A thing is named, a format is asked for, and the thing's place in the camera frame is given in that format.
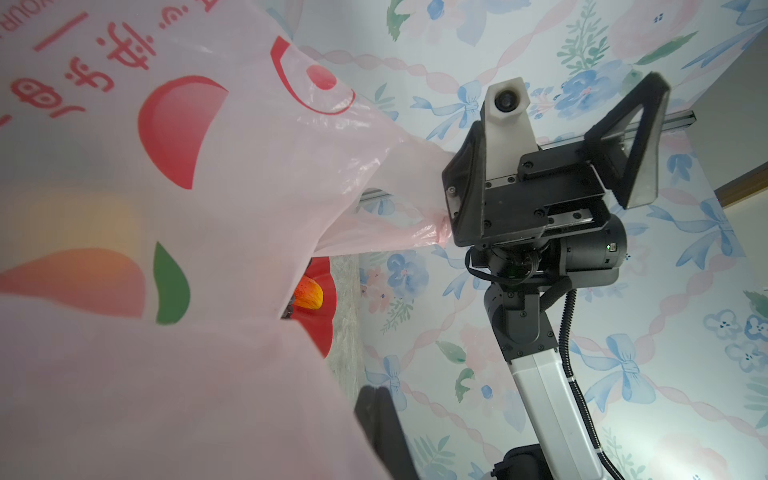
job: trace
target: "floral wallpaper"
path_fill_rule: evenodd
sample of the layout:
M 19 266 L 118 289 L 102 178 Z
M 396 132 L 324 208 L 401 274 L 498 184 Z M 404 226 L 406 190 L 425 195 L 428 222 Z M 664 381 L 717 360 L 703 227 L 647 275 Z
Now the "floral wallpaper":
M 585 132 L 650 71 L 689 108 L 768 25 L 764 0 L 257 0 L 406 130 L 457 150 L 522 76 L 539 142 Z
M 582 134 L 650 71 L 673 88 L 669 111 L 688 109 L 768 25 L 764 0 L 258 3 L 301 51 L 449 151 L 485 89 L 518 76 L 540 144 Z M 608 202 L 627 257 L 614 285 L 579 291 L 574 369 L 625 478 L 768 479 L 768 297 L 685 133 L 664 137 L 660 173 L 653 205 Z M 398 198 L 361 207 L 414 221 Z M 389 388 L 429 480 L 479 480 L 537 442 L 464 252 L 360 256 L 366 378 Z

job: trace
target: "pink plastic bag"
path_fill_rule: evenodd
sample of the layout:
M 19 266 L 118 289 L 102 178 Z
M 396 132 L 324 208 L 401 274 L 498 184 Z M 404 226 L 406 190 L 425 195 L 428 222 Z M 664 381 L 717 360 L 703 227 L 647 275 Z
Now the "pink plastic bag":
M 449 155 L 247 0 L 4 10 L 0 476 L 385 478 L 277 318 L 313 252 L 444 240 Z

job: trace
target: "blue flower pattern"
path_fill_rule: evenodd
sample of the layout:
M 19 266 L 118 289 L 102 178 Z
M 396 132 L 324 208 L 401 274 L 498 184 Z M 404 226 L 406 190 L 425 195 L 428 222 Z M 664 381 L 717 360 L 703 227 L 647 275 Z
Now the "blue flower pattern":
M 768 342 L 768 320 L 757 315 L 750 315 L 746 319 L 744 335 L 750 340 Z
M 392 395 L 392 403 L 395 404 L 395 410 L 402 412 L 408 406 L 406 400 L 406 394 L 400 389 L 400 361 L 397 360 L 397 356 L 387 355 L 384 357 L 384 371 L 386 373 L 369 372 L 366 368 L 366 378 L 371 384 L 379 386 L 384 385 L 389 388 L 389 393 Z
M 738 362 L 739 368 L 745 373 L 762 372 L 768 364 L 768 355 L 761 352 L 755 342 L 731 343 L 725 347 L 725 354 L 729 359 Z
M 448 132 L 448 129 L 457 120 L 461 119 L 458 122 L 459 128 L 469 128 L 470 125 L 472 125 L 472 122 L 480 120 L 480 105 L 478 104 L 478 98 L 480 98 L 480 94 L 480 82 L 473 80 L 468 84 L 464 84 L 459 87 L 456 95 L 458 96 L 458 99 L 461 103 L 436 108 L 433 107 L 432 104 L 429 103 L 426 99 L 421 97 L 414 97 L 413 101 L 415 101 L 415 103 L 411 105 L 411 108 L 424 108 L 426 110 L 431 110 L 434 115 L 438 115 L 439 117 L 451 115 L 448 120 L 443 121 L 435 128 L 435 130 L 427 135 L 427 140 L 430 140 L 434 136 L 437 136 L 437 138 L 442 140 L 445 138 L 445 134 Z
M 741 325 L 736 320 L 736 314 L 733 310 L 721 310 L 718 313 L 710 313 L 704 317 L 704 328 L 715 332 L 717 338 L 721 340 L 735 340 L 741 331 Z
M 619 93 L 624 79 L 625 68 L 621 60 L 613 60 L 601 65 L 598 70 L 586 70 L 566 81 L 563 93 L 553 100 L 560 113 L 560 118 L 572 120 L 602 106 Z
M 584 355 L 576 342 L 571 342 L 571 351 L 579 355 L 589 368 L 605 371 L 621 367 L 620 372 L 613 372 L 591 386 L 584 394 L 584 400 L 587 403 L 594 400 L 600 411 L 605 412 L 608 395 L 620 380 L 622 381 L 621 396 L 624 400 L 643 404 L 656 400 L 654 387 L 640 375 L 640 367 L 634 361 L 637 352 L 629 336 L 625 333 L 616 333 L 609 336 L 606 343 L 615 358 Z
M 442 293 L 443 296 L 447 296 L 453 292 L 453 295 L 458 300 L 462 297 L 464 284 L 467 282 L 467 280 L 469 280 L 469 277 L 471 276 L 469 272 L 466 271 L 464 266 L 464 259 L 449 257 L 448 252 L 446 252 L 445 249 L 439 245 L 433 245 L 433 248 L 434 250 L 432 251 L 432 255 L 437 255 L 438 257 L 446 259 L 448 261 L 448 265 L 450 265 L 452 268 L 457 270 L 464 270 L 455 279 L 451 280 L 451 283 L 448 284 L 448 286 L 445 288 L 445 291 Z M 472 277 L 472 288 L 475 290 L 486 290 L 490 284 L 491 283 L 487 280 L 480 280 L 476 276 Z
M 387 285 L 392 287 L 395 296 L 403 301 L 410 301 L 421 295 L 429 283 L 424 258 L 414 250 L 394 253 L 386 261 L 386 266 L 391 273 Z
M 730 226 L 730 223 L 723 212 L 723 208 L 717 202 L 716 198 L 710 198 L 699 204 L 701 211 L 708 217 L 706 220 L 679 221 L 675 220 L 674 217 L 663 208 L 655 205 L 649 205 L 649 208 L 651 210 L 648 214 L 649 217 L 672 222 L 678 229 L 686 233 L 704 233 L 708 230 L 715 229 L 715 231 L 709 232 L 699 240 L 693 242 L 690 247 L 680 255 L 680 259 L 678 259 L 676 266 L 683 266 L 693 260 L 700 269 L 704 270 L 707 261 L 707 253 L 709 252 L 712 243 L 714 243 L 718 237 L 720 238 L 720 249 L 722 250 L 723 255 L 726 257 L 745 256 L 739 240 L 736 239 L 736 235 L 733 233 L 733 227 Z

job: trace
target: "blue bow pattern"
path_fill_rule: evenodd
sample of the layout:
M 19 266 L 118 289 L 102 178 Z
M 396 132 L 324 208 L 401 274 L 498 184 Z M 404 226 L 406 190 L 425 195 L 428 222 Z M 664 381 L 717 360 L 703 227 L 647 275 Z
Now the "blue bow pattern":
M 400 389 L 400 379 L 397 378 L 400 375 L 400 361 L 397 360 L 397 356 L 387 355 L 384 357 L 384 371 L 386 373 L 375 373 L 366 369 L 366 378 L 376 386 L 386 383 L 389 387 L 389 394 L 392 395 L 395 410 L 402 412 L 408 406 L 408 402 L 406 401 L 406 394 Z
M 609 210 L 613 215 L 616 215 L 619 218 L 624 218 L 624 215 L 627 214 L 627 211 L 619 204 L 614 204 Z M 645 230 L 648 230 L 647 223 L 627 221 L 622 221 L 622 223 L 624 224 L 624 229 L 627 231 L 627 235 L 630 237 L 636 237 L 637 235 L 643 233 Z
M 362 208 L 369 214 L 372 214 L 373 211 L 376 210 L 375 215 L 392 215 L 395 213 L 396 209 L 395 202 L 391 201 L 389 198 L 368 202 L 363 205 Z
M 450 265 L 452 268 L 457 270 L 464 270 L 455 279 L 453 279 L 451 283 L 448 284 L 448 286 L 445 288 L 445 291 L 442 293 L 443 296 L 446 296 L 453 292 L 453 295 L 458 300 L 462 296 L 464 284 L 467 282 L 467 280 L 469 280 L 470 277 L 469 272 L 466 271 L 466 268 L 464 267 L 464 259 L 449 257 L 448 252 L 446 252 L 445 249 L 439 245 L 433 245 L 433 247 L 435 249 L 432 251 L 432 255 L 437 255 L 438 257 L 446 259 L 448 261 L 448 265 Z M 485 290 L 490 284 L 491 283 L 487 280 L 480 280 L 476 276 L 472 277 L 472 288 L 475 290 Z
M 483 477 L 485 477 L 485 472 L 483 472 L 480 467 L 475 465 L 474 462 L 470 462 L 469 466 L 472 467 L 472 471 L 469 472 L 467 475 L 469 475 L 472 480 L 482 480 Z
M 680 179 L 690 182 L 690 172 L 688 171 L 694 165 L 694 160 L 689 154 L 670 155 L 667 159 L 667 170 L 672 174 L 672 185 L 677 185 Z
M 648 205 L 651 212 L 649 217 L 659 218 L 672 222 L 675 227 L 679 228 L 686 233 L 704 233 L 713 228 L 717 228 L 713 232 L 709 232 L 699 240 L 693 242 L 690 247 L 685 249 L 680 259 L 677 260 L 676 266 L 683 266 L 688 261 L 693 260 L 699 268 L 704 270 L 705 263 L 707 262 L 707 253 L 712 246 L 712 243 L 720 237 L 723 255 L 726 257 L 744 257 L 744 250 L 741 248 L 739 240 L 736 239 L 736 235 L 733 233 L 733 227 L 730 226 L 728 219 L 723 212 L 723 208 L 717 203 L 717 199 L 710 198 L 699 204 L 699 208 L 704 212 L 708 218 L 706 220 L 692 220 L 692 221 L 679 221 L 675 220 L 665 209 L 659 208 L 655 205 Z
M 749 10 L 750 3 L 752 3 L 752 0 L 732 0 L 731 2 L 722 5 L 722 7 L 728 8 L 729 10 L 734 10 L 735 12 L 739 12 L 739 17 L 736 19 L 736 25 L 739 25 L 740 27 L 754 25 L 752 28 L 748 28 L 738 35 L 727 39 L 723 43 L 710 48 L 703 54 L 689 61 L 683 66 L 683 68 L 688 68 L 691 65 L 695 65 L 699 62 L 701 62 L 701 67 L 704 68 L 709 63 L 711 63 L 712 60 L 719 57 L 721 54 L 731 49 L 734 45 L 738 45 L 739 42 L 752 35 L 753 37 L 741 47 L 742 50 L 746 50 L 752 44 L 752 42 L 755 41 L 757 34 L 763 30 L 763 28 L 765 28 L 765 21 L 768 19 L 768 8 L 756 8 L 754 10 Z
M 576 342 L 571 342 L 571 351 L 579 355 L 589 368 L 604 371 L 618 366 L 621 367 L 620 372 L 613 372 L 591 386 L 584 394 L 584 400 L 587 403 L 594 400 L 600 411 L 605 412 L 605 403 L 608 400 L 608 395 L 611 393 L 611 389 L 616 382 L 621 379 L 623 379 L 621 396 L 624 397 L 624 400 L 643 404 L 652 403 L 656 400 L 654 387 L 640 376 L 640 367 L 634 362 L 637 352 L 629 336 L 625 333 L 616 333 L 609 336 L 606 339 L 606 343 L 616 358 L 584 355 L 581 353 L 578 345 L 576 345 Z
M 411 108 L 425 108 L 431 110 L 433 114 L 439 117 L 451 115 L 451 117 L 438 125 L 429 135 L 427 140 L 437 135 L 437 138 L 442 140 L 445 137 L 445 133 L 459 118 L 459 128 L 468 128 L 472 125 L 472 122 L 480 120 L 480 105 L 478 105 L 478 98 L 480 97 L 481 86 L 477 80 L 470 81 L 468 84 L 463 84 L 458 88 L 456 96 L 461 103 L 447 105 L 445 107 L 433 107 L 426 99 L 421 97 L 414 97 L 413 105 Z

